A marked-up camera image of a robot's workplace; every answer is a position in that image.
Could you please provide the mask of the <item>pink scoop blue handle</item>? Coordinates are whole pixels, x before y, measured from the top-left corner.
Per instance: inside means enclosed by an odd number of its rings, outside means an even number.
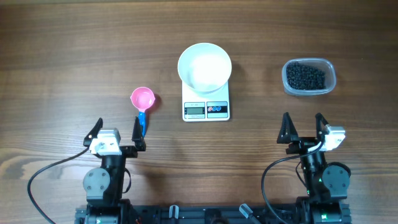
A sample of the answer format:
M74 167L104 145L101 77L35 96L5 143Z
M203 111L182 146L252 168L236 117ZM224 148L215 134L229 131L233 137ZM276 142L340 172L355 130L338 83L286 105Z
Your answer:
M147 129L146 111L153 106L155 95L150 88L141 86L132 92L130 99L131 103L139 111L138 119L142 129L142 136L144 137Z

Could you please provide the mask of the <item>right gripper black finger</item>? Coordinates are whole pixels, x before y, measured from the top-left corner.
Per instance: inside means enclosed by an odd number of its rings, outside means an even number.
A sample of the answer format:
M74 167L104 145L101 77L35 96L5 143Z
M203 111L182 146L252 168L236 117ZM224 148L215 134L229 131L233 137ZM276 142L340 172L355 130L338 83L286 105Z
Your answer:
M321 142L325 140L325 135L327 134L328 121L321 113L317 113L315 115L316 119L316 130L317 130L317 139Z
M290 144L298 141L299 136L288 112L283 114L282 125L277 137L277 144Z

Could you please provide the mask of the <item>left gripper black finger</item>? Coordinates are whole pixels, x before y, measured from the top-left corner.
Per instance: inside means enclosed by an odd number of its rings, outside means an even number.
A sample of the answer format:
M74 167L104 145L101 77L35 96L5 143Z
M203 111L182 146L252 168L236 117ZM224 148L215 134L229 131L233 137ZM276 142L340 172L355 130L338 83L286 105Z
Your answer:
M136 117L134 120L131 140L134 142L134 147L136 148L136 151L146 151L146 142L144 140L144 136L142 135L141 125L139 123L138 117Z
M96 122L96 124L94 125L94 127L91 129L91 131L85 136L84 140L83 140L83 145L85 147L89 147L92 140L94 140L95 138L97 138L99 131L101 130L101 128L103 127L103 119L99 118Z

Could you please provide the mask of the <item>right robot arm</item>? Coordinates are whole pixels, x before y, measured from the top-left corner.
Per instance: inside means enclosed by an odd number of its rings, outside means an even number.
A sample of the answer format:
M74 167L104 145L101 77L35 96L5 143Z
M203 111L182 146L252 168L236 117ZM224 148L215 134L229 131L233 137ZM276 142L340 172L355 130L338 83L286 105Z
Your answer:
M348 196L351 171L340 162L327 162L325 153L336 149L345 139L341 126L332 126L318 113L316 136L300 137L288 113L282 117L278 144L287 144L286 154L300 158L307 190L306 197L296 199L291 223L347 223L351 219L343 213L341 201Z

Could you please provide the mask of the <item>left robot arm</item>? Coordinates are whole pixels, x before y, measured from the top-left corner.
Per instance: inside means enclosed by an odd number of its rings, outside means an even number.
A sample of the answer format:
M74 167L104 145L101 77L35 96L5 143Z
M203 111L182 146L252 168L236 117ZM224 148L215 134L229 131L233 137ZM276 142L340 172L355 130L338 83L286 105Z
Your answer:
M146 143L139 118L135 118L132 131L132 146L121 146L121 136L116 128L103 127L99 118L93 129L86 135L83 145L92 155L101 159L98 168L89 170L83 179L87 206L76 211L75 223L141 223L130 200L122 196L131 184L123 189L126 159L136 158L139 151L146 150Z

